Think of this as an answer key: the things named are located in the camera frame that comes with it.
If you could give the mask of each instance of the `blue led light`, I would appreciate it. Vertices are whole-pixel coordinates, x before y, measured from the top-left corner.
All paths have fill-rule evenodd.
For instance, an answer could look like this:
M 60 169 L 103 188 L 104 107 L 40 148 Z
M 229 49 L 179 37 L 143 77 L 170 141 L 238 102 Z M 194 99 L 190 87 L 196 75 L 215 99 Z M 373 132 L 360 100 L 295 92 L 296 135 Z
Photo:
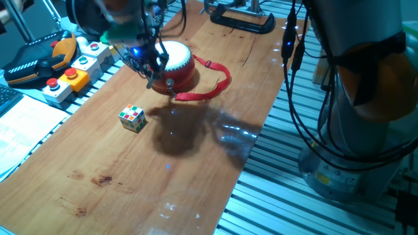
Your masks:
M 138 57 L 138 56 L 140 56 L 141 51 L 137 48 L 132 48 L 132 53 L 135 57 Z

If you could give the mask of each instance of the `emergency stop button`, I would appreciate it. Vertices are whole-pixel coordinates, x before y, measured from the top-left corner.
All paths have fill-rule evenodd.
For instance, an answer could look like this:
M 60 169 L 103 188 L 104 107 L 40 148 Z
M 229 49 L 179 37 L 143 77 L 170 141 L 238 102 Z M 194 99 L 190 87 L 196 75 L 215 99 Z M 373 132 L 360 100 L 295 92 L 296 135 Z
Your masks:
M 56 78 L 48 79 L 46 85 L 48 85 L 52 91 L 59 89 L 58 80 Z
M 65 75 L 66 75 L 68 78 L 75 78 L 75 77 L 77 76 L 77 70 L 76 70 L 76 69 L 73 69 L 73 68 L 71 68 L 71 69 L 67 69 L 67 70 L 65 71 Z

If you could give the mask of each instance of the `glossy wood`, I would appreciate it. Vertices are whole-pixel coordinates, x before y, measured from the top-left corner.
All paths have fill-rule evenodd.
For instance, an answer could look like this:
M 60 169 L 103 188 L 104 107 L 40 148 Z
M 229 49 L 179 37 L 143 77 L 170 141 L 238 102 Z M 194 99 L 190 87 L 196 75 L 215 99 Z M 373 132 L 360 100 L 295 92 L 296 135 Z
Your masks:
M 170 102 L 123 67 L 0 184 L 0 225 L 16 234 L 213 233 L 283 82 L 285 20 L 254 35 L 213 24 L 201 8 L 188 1 L 178 40 L 228 67 L 231 86 L 210 102 Z M 197 63 L 193 91 L 223 76 Z M 118 119 L 127 104 L 146 113 L 139 134 Z

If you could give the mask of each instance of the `red strap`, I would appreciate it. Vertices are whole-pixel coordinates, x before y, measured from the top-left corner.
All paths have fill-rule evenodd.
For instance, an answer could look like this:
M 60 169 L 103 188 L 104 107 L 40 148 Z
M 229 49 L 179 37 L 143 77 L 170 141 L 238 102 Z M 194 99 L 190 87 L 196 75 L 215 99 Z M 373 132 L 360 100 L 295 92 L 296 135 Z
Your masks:
M 204 65 L 206 68 L 213 69 L 215 71 L 224 72 L 227 78 L 224 81 L 216 84 L 216 88 L 209 93 L 206 93 L 206 94 L 179 93 L 176 96 L 176 101 L 203 101 L 207 99 L 212 99 L 216 97 L 217 95 L 219 95 L 224 89 L 226 89 L 231 82 L 231 74 L 225 66 L 219 63 L 213 63 L 211 61 L 205 61 L 204 59 L 197 57 L 195 55 L 193 55 L 193 59 L 197 59 L 197 61 L 199 61 L 199 63 Z

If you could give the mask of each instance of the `yellow button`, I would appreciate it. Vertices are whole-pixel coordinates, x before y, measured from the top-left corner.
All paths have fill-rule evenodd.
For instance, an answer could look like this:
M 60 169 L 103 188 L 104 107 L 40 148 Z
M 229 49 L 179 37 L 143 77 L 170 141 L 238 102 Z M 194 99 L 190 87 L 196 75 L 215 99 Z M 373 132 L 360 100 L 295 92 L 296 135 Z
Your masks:
M 65 74 L 59 78 L 61 81 L 67 82 L 70 84 L 71 89 L 75 92 L 81 91 L 84 86 L 86 86 L 90 82 L 89 74 L 80 71 L 78 69 L 67 69 Z

